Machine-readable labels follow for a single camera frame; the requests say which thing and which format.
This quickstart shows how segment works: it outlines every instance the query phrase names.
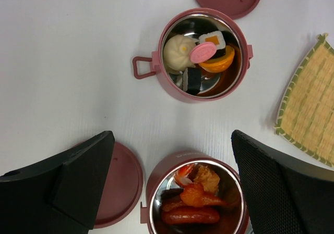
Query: green mat border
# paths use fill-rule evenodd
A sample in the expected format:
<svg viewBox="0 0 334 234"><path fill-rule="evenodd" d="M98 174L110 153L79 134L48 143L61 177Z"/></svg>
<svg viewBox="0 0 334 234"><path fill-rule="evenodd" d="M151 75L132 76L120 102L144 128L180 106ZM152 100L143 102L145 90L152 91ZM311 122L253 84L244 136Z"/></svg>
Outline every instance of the green mat border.
<svg viewBox="0 0 334 234"><path fill-rule="evenodd" d="M303 146L301 143L298 143L295 141L290 135L288 135L282 128L282 120L283 120L283 115L285 112L285 109L287 107L288 101L289 101L289 96L298 82L298 77L300 73L304 70L304 67L307 65L309 62L309 59L313 56L315 51L321 46L324 45L325 48L328 49L328 51L332 54L334 54L334 49L330 46L330 44L326 41L326 37L328 36L327 33L324 33L323 35L318 35L318 42L315 44L315 46L308 52L308 54L305 56L305 58L302 60L301 64L298 66L296 72L292 76L292 79L287 87L287 90L285 91L284 97L282 99L280 109L278 111L278 117L277 117L277 122L275 124L275 133L277 135L282 135L285 137L288 141L290 141L294 146L296 146L298 149L302 150L306 154L310 155L311 157L315 158L316 160L322 162L325 165L328 165L329 167L334 167L334 163L331 161L324 159L322 157L319 157L314 151L306 148Z"/></svg>

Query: white table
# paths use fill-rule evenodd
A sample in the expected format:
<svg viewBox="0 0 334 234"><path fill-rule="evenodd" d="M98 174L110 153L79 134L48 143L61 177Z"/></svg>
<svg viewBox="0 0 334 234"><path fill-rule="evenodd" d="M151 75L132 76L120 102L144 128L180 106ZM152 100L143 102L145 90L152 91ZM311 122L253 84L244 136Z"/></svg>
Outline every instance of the white table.
<svg viewBox="0 0 334 234"><path fill-rule="evenodd" d="M155 77L136 80L131 60L150 56L169 20L197 6L195 0L0 0L0 174L103 130L137 154L146 179L160 159L185 147L237 169L234 129L325 167L274 135L273 124L316 35L328 32L334 44L334 0L261 0L236 21L254 50L242 84L222 100L185 104ZM137 205L122 222L90 233L148 230Z"/></svg>

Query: stainless steel container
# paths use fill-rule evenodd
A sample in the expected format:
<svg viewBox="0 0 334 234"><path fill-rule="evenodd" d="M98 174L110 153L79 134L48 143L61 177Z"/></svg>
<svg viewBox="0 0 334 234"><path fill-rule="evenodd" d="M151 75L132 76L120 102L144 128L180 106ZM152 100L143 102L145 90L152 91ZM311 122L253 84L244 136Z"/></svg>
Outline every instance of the stainless steel container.
<svg viewBox="0 0 334 234"><path fill-rule="evenodd" d="M231 214L222 215L217 224L205 226L169 227L160 218L160 206L165 191L179 188L174 173L188 164L210 166L220 177L219 197L227 199L231 191L239 193L240 204ZM242 194L239 176L230 166L197 151L182 151L164 158L153 170L146 189L147 207L141 208L141 223L147 224L151 234L244 234L248 225L248 211Z"/></svg>

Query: bamboo mat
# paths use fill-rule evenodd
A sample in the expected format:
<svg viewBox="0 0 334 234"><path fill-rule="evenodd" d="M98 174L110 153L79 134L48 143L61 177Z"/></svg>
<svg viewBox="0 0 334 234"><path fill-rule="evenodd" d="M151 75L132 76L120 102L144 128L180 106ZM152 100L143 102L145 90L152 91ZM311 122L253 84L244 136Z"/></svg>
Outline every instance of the bamboo mat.
<svg viewBox="0 0 334 234"><path fill-rule="evenodd" d="M276 134L320 162L334 166L334 49L318 42L297 68L278 112Z"/></svg>

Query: steamed bun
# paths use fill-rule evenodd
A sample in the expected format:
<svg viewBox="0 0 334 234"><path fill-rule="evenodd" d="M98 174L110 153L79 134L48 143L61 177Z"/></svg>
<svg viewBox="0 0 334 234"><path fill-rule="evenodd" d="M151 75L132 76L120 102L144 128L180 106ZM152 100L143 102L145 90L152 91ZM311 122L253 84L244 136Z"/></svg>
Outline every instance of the steamed bun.
<svg viewBox="0 0 334 234"><path fill-rule="evenodd" d="M192 38L176 35L165 44L163 59L170 68L176 71L184 71L187 67L193 65L190 61L190 52L195 46L196 44Z"/></svg>

